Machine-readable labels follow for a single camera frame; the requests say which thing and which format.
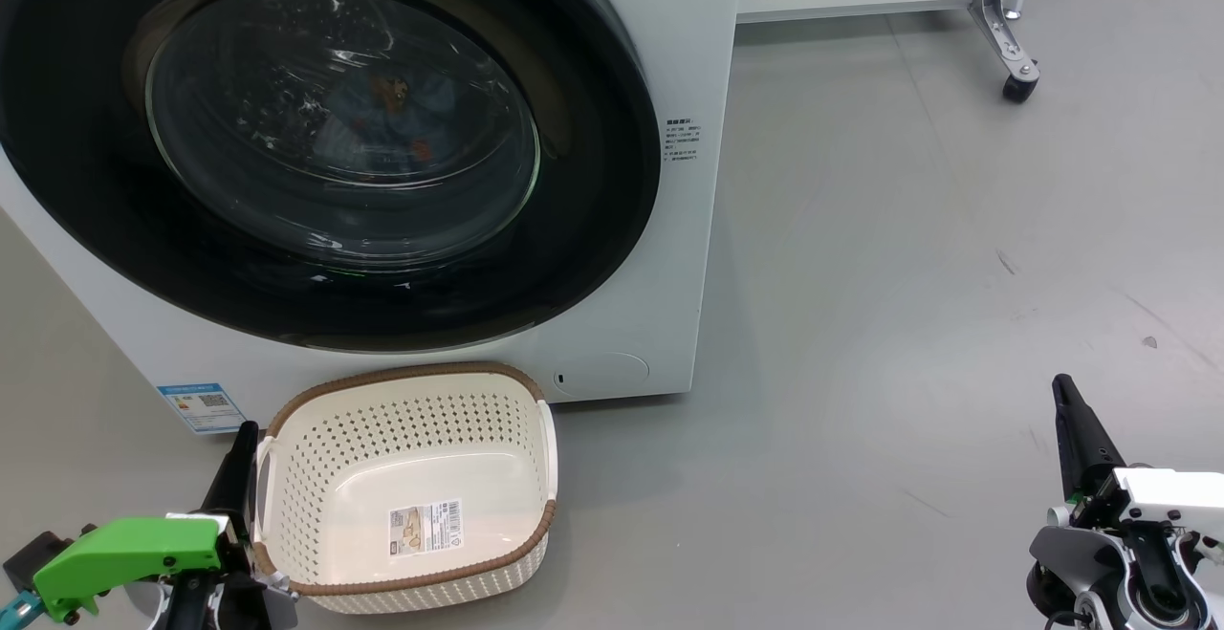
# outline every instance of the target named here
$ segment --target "gray floor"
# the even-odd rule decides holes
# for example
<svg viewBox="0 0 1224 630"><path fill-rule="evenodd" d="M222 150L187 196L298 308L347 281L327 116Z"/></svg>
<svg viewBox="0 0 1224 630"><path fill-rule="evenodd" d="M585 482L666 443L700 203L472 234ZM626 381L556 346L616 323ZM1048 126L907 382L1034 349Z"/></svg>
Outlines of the gray floor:
<svg viewBox="0 0 1224 630"><path fill-rule="evenodd" d="M1127 460L1224 470L1220 2L1029 0L1022 108L967 16L745 26L694 391L561 412L523 590L302 626L1040 628L1054 373ZM6 220L0 264L0 553L196 505L223 443Z"/></svg>

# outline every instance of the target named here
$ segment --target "laundry basket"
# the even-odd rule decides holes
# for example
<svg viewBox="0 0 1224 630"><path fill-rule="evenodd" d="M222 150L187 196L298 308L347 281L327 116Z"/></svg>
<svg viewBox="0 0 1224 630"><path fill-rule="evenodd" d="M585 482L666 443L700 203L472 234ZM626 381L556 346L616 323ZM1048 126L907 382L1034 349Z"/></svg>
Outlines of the laundry basket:
<svg viewBox="0 0 1224 630"><path fill-rule="evenodd" d="M339 613L508 592L543 559L556 445L542 391L506 366L323 383L290 400L259 444L257 564Z"/></svg>

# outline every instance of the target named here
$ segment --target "perforated basket wall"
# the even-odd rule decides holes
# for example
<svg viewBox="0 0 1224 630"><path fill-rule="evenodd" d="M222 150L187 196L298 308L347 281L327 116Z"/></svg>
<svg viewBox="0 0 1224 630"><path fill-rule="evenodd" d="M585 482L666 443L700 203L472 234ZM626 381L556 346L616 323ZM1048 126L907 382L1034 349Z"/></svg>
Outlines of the perforated basket wall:
<svg viewBox="0 0 1224 630"><path fill-rule="evenodd" d="M372 385L381 387L366 389ZM543 560L556 513L556 439L543 393L519 369L463 363L323 383L290 400L273 418L261 464L272 443L278 449L269 461L274 467L261 482L264 520L275 524L275 532L263 532L256 522L256 560L262 573L288 576L293 591L324 608L398 613L470 602L523 585ZM530 458L542 513L528 539L506 555L453 570L319 584L323 499L337 473L393 454L480 444L513 445Z"/></svg>

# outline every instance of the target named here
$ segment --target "white washing machine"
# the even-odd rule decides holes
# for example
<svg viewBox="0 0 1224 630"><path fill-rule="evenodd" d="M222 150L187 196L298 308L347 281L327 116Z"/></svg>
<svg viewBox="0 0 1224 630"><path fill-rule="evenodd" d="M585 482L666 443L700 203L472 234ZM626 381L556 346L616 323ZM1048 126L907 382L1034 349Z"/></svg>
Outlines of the white washing machine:
<svg viewBox="0 0 1224 630"><path fill-rule="evenodd" d="M693 377L737 0L0 0L0 203L197 433Z"/></svg>

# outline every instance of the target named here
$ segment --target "floor scratch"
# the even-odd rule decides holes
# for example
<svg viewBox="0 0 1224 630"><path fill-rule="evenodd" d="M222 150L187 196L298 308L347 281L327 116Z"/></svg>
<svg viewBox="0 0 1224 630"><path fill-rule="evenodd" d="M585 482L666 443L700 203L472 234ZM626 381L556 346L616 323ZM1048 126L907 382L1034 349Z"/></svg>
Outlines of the floor scratch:
<svg viewBox="0 0 1224 630"><path fill-rule="evenodd" d="M931 509L933 511L935 511L935 513L938 513L938 514L942 515L944 517L946 517L946 519L949 519L949 520L951 520L951 519L952 519L952 516L951 516L951 515L947 515L946 513L941 511L940 509L938 509L938 508L935 508L935 506L933 506L933 505L928 504L928 503L927 503L927 500L922 500L922 499L919 499L918 497L916 497L916 495L913 495L912 493L909 493L909 489L905 489L905 488L901 488L901 487L900 487L900 489L901 489L901 493L902 493L902 494L905 494L905 495L909 497L909 498L911 498L911 499L913 499L913 500L918 500L918 503L919 503L919 504L922 504L922 505L924 505L924 506L927 506L927 508L930 508L930 509Z"/></svg>
<svg viewBox="0 0 1224 630"><path fill-rule="evenodd" d="M1148 313L1148 316L1152 319L1154 319L1157 324L1163 325L1169 332L1169 334L1173 334L1173 338L1175 338L1182 346L1189 347L1190 352L1193 352L1195 356L1198 356L1198 360L1202 360L1203 363L1207 365L1207 367L1215 369L1215 372L1220 372L1220 366L1215 365L1215 361L1209 358L1209 356L1207 356L1206 352L1202 352L1197 347L1195 347L1195 344L1187 341L1187 339L1185 339L1181 334L1177 334L1177 330L1174 329L1166 321L1164 321L1163 317L1158 316L1158 313L1152 312L1152 309L1144 306L1144 303L1141 303L1136 298L1132 298L1130 294L1126 294L1126 291L1119 291L1119 294L1121 294L1124 298L1127 298L1131 303L1133 303L1135 307L1141 308L1141 311Z"/></svg>
<svg viewBox="0 0 1224 630"><path fill-rule="evenodd" d="M1007 270L1007 274L1012 274L1012 276L1016 276L1016 273L1018 272L1018 269L1016 269L1015 267L1012 267L1011 261L1007 259L1007 256L1002 254L1002 251L1000 251L998 248L995 250L995 254L999 256L999 264L1001 264L1002 268L1005 268Z"/></svg>

